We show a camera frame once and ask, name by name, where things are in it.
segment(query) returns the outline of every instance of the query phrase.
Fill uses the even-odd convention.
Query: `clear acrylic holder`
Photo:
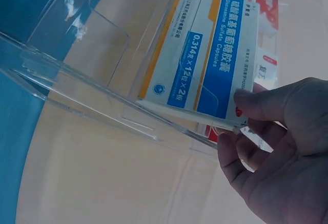
[[[215,159],[216,145],[199,135],[198,123],[136,103],[173,2],[49,0],[26,42],[0,32],[0,69],[76,115]],[[259,37],[261,45],[266,40]],[[218,105],[214,95],[212,105]]]

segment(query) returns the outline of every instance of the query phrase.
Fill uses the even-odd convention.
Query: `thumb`
[[[302,80],[275,90],[251,93],[238,89],[234,101],[243,113],[255,120],[284,122],[284,110],[291,95],[306,81]]]

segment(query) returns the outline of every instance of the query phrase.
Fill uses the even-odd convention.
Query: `orange stripe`
[[[212,0],[212,4],[211,4],[211,8],[210,8],[210,13],[209,13],[209,19],[213,22],[213,27],[212,27],[212,32],[211,32],[211,37],[210,39],[213,40],[213,35],[215,32],[215,23],[218,17],[218,12],[219,12],[219,8],[220,8],[220,4],[221,4],[221,0]],[[204,79],[204,75],[205,75],[205,70],[209,61],[209,55],[210,55],[210,51],[211,51],[211,47],[212,47],[212,41],[210,42],[210,44],[207,47],[207,53],[206,53],[206,57],[205,57],[205,62],[203,65],[203,70],[201,72],[201,76],[200,76],[200,80],[199,80],[199,86],[197,89],[197,95],[195,98],[195,104],[194,104],[194,111],[197,110],[197,106],[198,106],[198,101],[199,101],[199,97],[200,97],[200,92],[202,90],[202,83],[203,83],[203,79]]]
[[[168,31],[169,31],[169,28],[170,28],[174,13],[176,11],[176,8],[178,7],[179,2],[180,2],[180,0],[175,0],[174,1],[172,9],[171,9],[171,11],[168,15],[168,18],[167,18],[167,20],[164,24],[164,27],[162,29],[161,35],[159,36],[157,46],[154,50],[153,57],[152,57],[152,59],[149,63],[147,73],[145,75],[145,78],[143,79],[141,90],[139,92],[139,98],[141,98],[141,99],[145,98],[145,96],[147,94],[147,90],[148,90],[150,81],[152,79],[152,76],[153,76],[157,61],[159,59],[160,52],[162,50],[163,44],[165,42],[165,39],[166,39],[166,36],[168,34]]]

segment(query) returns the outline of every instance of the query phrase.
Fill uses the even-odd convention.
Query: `blue and white box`
[[[232,130],[247,123],[236,89],[253,89],[258,5],[245,0],[175,0],[138,102]]]

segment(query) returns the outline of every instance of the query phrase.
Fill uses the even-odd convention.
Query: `hand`
[[[237,91],[234,98],[274,151],[221,134],[218,157],[231,186],[267,224],[328,223],[328,82],[307,78],[256,94]]]

